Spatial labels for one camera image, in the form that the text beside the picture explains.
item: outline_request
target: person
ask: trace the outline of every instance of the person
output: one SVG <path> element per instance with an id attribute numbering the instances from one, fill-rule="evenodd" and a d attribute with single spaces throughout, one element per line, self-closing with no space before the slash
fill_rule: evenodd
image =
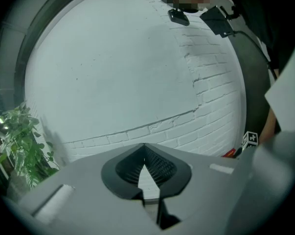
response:
<path id="1" fill-rule="evenodd" d="M 199 4 L 210 2 L 210 0 L 165 1 L 185 12 L 194 12 Z M 232 1 L 249 29 L 266 45 L 271 66 L 278 76 L 295 48 L 295 0 Z M 259 143 L 271 138 L 275 130 L 277 130 L 276 119 L 270 109 Z"/>

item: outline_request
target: black and white marker cube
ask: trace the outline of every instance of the black and white marker cube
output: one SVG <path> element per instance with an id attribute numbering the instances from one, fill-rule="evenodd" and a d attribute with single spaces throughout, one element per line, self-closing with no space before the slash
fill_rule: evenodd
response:
<path id="1" fill-rule="evenodd" d="M 243 137 L 243 150 L 250 146 L 258 145 L 258 134 L 247 131 Z"/>

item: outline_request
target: white wall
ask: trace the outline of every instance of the white wall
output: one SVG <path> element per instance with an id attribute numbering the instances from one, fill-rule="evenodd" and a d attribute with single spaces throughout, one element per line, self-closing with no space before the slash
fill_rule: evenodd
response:
<path id="1" fill-rule="evenodd" d="M 60 157 L 139 142 L 219 156 L 240 143 L 245 91 L 232 46 L 199 13 L 184 27 L 168 10 L 160 0 L 85 0 L 32 53 L 26 100 Z M 140 182 L 154 198 L 149 185 Z"/>

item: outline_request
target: green plant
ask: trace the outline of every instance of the green plant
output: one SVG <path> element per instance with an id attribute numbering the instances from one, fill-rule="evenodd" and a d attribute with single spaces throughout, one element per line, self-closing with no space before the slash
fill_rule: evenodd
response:
<path id="1" fill-rule="evenodd" d="M 41 136 L 35 128 L 39 120 L 32 117 L 29 111 L 30 108 L 23 102 L 14 110 L 4 112 L 0 116 L 0 123 L 7 130 L 0 146 L 0 163 L 7 157 L 12 158 L 17 175 L 24 176 L 28 186 L 34 188 L 58 169 L 51 168 L 47 163 L 54 163 L 52 143 L 46 142 L 50 149 L 47 157 L 42 151 L 44 144 L 36 142 L 34 135 L 37 138 Z"/>

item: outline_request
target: red object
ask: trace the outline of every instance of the red object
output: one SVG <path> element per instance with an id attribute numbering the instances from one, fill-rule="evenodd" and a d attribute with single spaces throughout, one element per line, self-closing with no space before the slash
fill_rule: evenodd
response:
<path id="1" fill-rule="evenodd" d="M 223 158 L 233 158 L 233 155 L 235 154 L 235 149 L 231 149 L 230 151 L 228 151 L 225 155 L 223 155 Z"/>

